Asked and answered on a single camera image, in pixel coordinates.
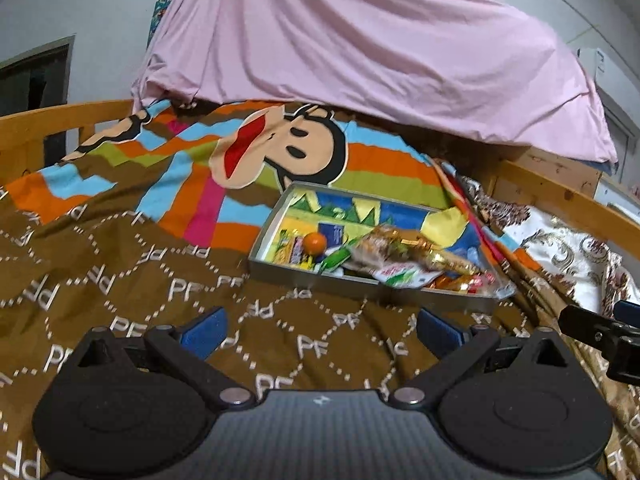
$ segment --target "snack package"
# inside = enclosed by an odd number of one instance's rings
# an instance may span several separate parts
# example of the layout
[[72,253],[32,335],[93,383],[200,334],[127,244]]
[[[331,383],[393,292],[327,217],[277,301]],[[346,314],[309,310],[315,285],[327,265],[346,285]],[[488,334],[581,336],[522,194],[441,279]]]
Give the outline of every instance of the snack package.
[[449,283],[440,285],[440,290],[451,290],[463,294],[493,294],[495,279],[490,274],[460,276]]
[[466,258],[435,247],[419,231],[400,230],[390,225],[376,227],[350,250],[354,260],[374,269],[388,261],[412,261],[428,270],[450,270],[466,276],[482,272]]
[[351,246],[357,244],[359,241],[360,238],[349,240],[343,246],[333,250],[330,254],[325,256],[318,267],[318,273],[334,272],[335,269],[351,258]]
[[423,288],[441,274],[441,271],[424,270],[413,262],[391,263],[371,273],[380,283],[393,288]]
[[282,229],[278,234],[278,245],[273,257],[273,263],[309,270],[314,266],[314,260],[302,248],[301,236],[297,231]]
[[319,222],[318,232],[326,238],[327,249],[340,247],[345,241],[344,226],[342,225]]

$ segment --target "cartoon monkey face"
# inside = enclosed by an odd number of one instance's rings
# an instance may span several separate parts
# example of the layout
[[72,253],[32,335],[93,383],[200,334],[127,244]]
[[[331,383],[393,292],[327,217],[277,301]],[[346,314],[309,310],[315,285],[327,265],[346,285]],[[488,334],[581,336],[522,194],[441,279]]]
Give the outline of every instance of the cartoon monkey face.
[[344,171],[346,159],[346,139],[330,111],[306,105],[288,115],[277,106],[253,113],[236,133],[220,139],[209,168],[220,186],[241,189],[268,164],[284,191],[295,180],[330,184]]

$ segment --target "brown blanket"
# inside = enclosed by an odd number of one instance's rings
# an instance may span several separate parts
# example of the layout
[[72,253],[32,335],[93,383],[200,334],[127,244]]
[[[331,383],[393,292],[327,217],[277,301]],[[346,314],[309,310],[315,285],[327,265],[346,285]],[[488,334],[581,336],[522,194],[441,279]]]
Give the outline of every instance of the brown blanket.
[[[256,115],[265,106],[268,112]],[[182,324],[224,306],[228,338],[209,362],[258,396],[267,388],[388,394],[433,365],[415,335],[416,307],[346,300],[247,275],[255,224],[292,179],[450,205],[417,152],[387,132],[369,129],[363,136],[361,127],[317,107],[287,105],[283,112],[271,104],[239,105],[178,118],[167,104],[98,134],[69,156],[73,162],[0,189],[0,455],[8,478],[44,474],[31,414],[93,326],[139,335],[147,326]],[[247,150],[242,139],[264,131],[277,146]],[[311,137],[324,144],[305,144]],[[286,153],[293,159],[304,153],[313,171],[300,170]],[[522,290],[529,298],[537,294],[529,304],[541,322],[555,326],[561,297],[517,260],[511,263]],[[523,336],[534,329],[510,302],[492,316],[451,316]],[[637,452],[632,461],[624,446],[635,441],[623,426],[640,426],[631,413],[635,401],[626,387],[602,380],[592,352],[574,351],[607,400],[626,410],[607,453],[610,468],[630,478]]]

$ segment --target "blue gripper pad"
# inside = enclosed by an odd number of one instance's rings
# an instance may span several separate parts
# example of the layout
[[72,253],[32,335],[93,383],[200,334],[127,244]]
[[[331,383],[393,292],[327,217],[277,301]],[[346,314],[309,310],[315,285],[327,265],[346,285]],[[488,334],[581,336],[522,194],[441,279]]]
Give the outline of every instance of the blue gripper pad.
[[226,339],[226,330],[225,309],[218,307],[198,316],[180,330],[180,346],[205,360]]
[[630,301],[619,301],[613,307],[616,321],[640,328],[640,305]]
[[416,333],[420,342],[438,359],[460,348],[471,339],[471,333],[457,323],[436,316],[423,308],[418,313]]

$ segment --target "candy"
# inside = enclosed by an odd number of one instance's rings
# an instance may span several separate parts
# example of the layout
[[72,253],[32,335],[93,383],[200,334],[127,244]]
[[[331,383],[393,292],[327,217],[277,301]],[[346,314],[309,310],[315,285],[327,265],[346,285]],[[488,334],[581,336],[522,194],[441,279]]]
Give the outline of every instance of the candy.
[[309,256],[320,256],[326,249],[326,238],[320,233],[309,233],[302,239],[302,248]]

